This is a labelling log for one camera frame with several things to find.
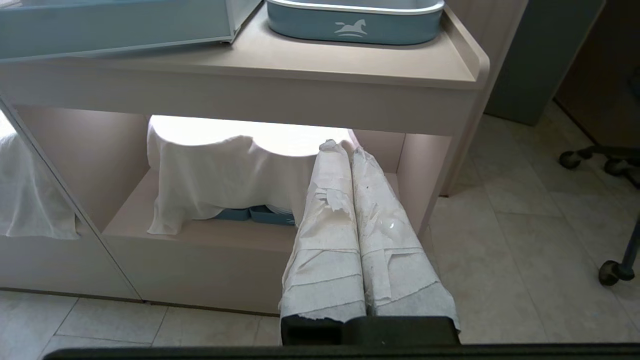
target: white cloth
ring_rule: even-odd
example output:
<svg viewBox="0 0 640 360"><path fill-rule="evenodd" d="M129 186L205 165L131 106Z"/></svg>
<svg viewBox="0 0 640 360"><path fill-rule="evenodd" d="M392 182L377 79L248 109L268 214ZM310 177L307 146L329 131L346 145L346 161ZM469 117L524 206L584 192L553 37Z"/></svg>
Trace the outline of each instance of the white cloth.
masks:
<svg viewBox="0 0 640 360"><path fill-rule="evenodd" d="M0 112L0 235L75 240L76 214Z"/></svg>
<svg viewBox="0 0 640 360"><path fill-rule="evenodd" d="M280 316L346 322L366 316L349 156L320 146L305 215L282 277Z"/></svg>
<svg viewBox="0 0 640 360"><path fill-rule="evenodd" d="M330 138L356 147L347 129L153 116L147 155L160 183L149 233L259 205L291 212L299 225L318 147Z"/></svg>
<svg viewBox="0 0 640 360"><path fill-rule="evenodd" d="M369 312L448 316L459 329L453 297L433 270L378 162L362 148L353 155L353 188Z"/></svg>

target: horse logo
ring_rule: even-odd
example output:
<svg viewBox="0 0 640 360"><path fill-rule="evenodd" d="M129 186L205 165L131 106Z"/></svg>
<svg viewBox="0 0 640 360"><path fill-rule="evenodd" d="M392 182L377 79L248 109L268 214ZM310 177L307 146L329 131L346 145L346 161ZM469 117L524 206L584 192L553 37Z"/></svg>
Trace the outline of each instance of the horse logo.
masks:
<svg viewBox="0 0 640 360"><path fill-rule="evenodd" d="M338 31L336 31L336 34L340 34L338 35L339 37L357 37L357 38L362 38L362 35L368 35L363 29L363 26L367 25L367 22L364 19L360 19L358 21L356 21L355 24L353 25L347 25L343 22L336 22L336 25L341 25L342 29L339 29Z"/></svg>

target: folded white cloth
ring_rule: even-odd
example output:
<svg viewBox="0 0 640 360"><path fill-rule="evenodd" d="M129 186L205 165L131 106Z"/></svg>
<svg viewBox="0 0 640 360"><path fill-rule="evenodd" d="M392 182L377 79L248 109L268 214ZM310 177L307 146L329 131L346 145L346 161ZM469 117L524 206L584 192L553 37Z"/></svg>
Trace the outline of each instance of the folded white cloth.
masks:
<svg viewBox="0 0 640 360"><path fill-rule="evenodd" d="M282 290L281 317L366 315L349 156L333 140L320 146Z"/></svg>
<svg viewBox="0 0 640 360"><path fill-rule="evenodd" d="M0 112L0 235L79 239L76 213Z"/></svg>
<svg viewBox="0 0 640 360"><path fill-rule="evenodd" d="M370 314L448 316L459 329L453 297L433 270L378 162L362 148L353 155L353 188Z"/></svg>
<svg viewBox="0 0 640 360"><path fill-rule="evenodd" d="M329 138L351 152L357 144L348 129L153 116L147 155L160 183L149 233L177 234L186 220L259 205L300 224L318 147Z"/></svg>

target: chair caster wheel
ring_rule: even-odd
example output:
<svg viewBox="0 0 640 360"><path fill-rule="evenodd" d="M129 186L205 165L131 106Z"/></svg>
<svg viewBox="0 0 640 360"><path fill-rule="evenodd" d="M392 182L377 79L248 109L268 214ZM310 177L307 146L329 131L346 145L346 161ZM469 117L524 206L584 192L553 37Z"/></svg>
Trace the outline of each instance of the chair caster wheel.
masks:
<svg viewBox="0 0 640 360"><path fill-rule="evenodd" d="M613 260L609 260L602 265L598 272L598 280L602 286L614 286L618 283L620 280L617 275L618 265L619 264Z"/></svg>
<svg viewBox="0 0 640 360"><path fill-rule="evenodd" d="M620 176L625 170L625 167L621 167L623 161L620 159L610 159L604 164L604 172L611 176Z"/></svg>
<svg viewBox="0 0 640 360"><path fill-rule="evenodd" d="M580 160L576 158L576 153L573 151L563 152L559 159L560 165L569 170L573 170L580 166Z"/></svg>

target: blue container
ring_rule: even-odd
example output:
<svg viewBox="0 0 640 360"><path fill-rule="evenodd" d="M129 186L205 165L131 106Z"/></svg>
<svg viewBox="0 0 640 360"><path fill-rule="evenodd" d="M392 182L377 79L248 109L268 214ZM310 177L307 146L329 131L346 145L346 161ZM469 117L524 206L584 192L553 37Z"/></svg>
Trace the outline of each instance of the blue container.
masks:
<svg viewBox="0 0 640 360"><path fill-rule="evenodd" d="M251 218L255 222L273 225L296 225L293 215L276 214L266 206L254 206L249 211L251 212Z"/></svg>
<svg viewBox="0 0 640 360"><path fill-rule="evenodd" d="M412 45L438 36L444 0L268 0L268 10L289 37Z"/></svg>
<svg viewBox="0 0 640 360"><path fill-rule="evenodd" d="M261 0L0 0L0 61L231 42Z"/></svg>
<svg viewBox="0 0 640 360"><path fill-rule="evenodd" d="M249 209L224 209L218 216L218 220L247 221L251 218Z"/></svg>

